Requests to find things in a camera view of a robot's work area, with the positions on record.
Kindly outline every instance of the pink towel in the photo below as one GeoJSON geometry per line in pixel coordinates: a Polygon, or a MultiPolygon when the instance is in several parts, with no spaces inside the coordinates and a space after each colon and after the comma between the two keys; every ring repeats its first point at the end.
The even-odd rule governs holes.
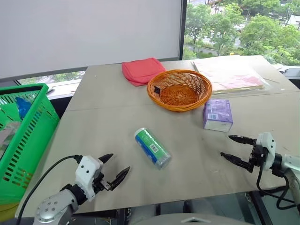
{"type": "Polygon", "coordinates": [[[164,71],[164,66],[155,58],[122,63],[123,75],[136,87],[146,85],[151,78],[164,71]]]}

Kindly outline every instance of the tissue box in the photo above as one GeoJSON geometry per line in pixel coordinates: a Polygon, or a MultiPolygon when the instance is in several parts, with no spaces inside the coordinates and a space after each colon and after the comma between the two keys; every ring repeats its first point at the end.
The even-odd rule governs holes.
{"type": "Polygon", "coordinates": [[[203,110],[203,128],[228,132],[233,125],[230,104],[228,100],[211,99],[203,110]]]}

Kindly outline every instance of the green basket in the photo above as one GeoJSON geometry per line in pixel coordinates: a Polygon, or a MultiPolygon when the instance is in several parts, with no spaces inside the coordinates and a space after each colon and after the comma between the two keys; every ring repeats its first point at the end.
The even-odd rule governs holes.
{"type": "Polygon", "coordinates": [[[11,121],[21,121],[15,97],[31,102],[0,160],[0,205],[21,200],[59,123],[47,91],[44,83],[0,89],[0,130],[11,121]]]}

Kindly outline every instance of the table surface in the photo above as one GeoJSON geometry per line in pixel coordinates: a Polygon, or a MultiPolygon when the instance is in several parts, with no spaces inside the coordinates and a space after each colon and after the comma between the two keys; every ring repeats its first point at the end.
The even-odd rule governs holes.
{"type": "MultiPolygon", "coordinates": [[[[258,133],[270,131],[278,153],[299,155],[299,90],[262,57],[241,58],[249,61],[273,88],[213,96],[230,101],[233,127],[229,133],[204,130],[203,107],[177,113],[153,104],[145,86],[134,87],[123,78],[119,64],[89,67],[25,196],[58,159],[73,154],[99,157],[107,153],[114,153],[102,170],[107,181],[127,166],[131,170],[113,192],[99,193],[78,212],[256,190],[258,168],[248,173],[226,161],[220,152],[248,161],[251,146],[233,142],[227,136],[256,138],[258,133]],[[149,128],[169,150],[172,159],[163,170],[156,169],[135,142],[134,132],[141,127],[149,128]]],[[[193,69],[188,60],[163,65],[166,69],[193,69]]],[[[74,160],[54,168],[31,197],[23,216],[33,216],[44,198],[68,183],[73,184],[76,168],[74,160]]],[[[284,180],[264,172],[261,184],[263,188],[272,188],[283,185],[284,180]]]]}

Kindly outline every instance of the orange woven basket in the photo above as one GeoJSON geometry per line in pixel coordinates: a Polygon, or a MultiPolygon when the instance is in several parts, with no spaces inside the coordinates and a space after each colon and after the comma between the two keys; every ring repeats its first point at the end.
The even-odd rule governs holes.
{"type": "Polygon", "coordinates": [[[171,111],[185,112],[206,103],[211,97],[212,85],[200,73],[174,69],[153,77],[147,92],[156,104],[171,111]]]}

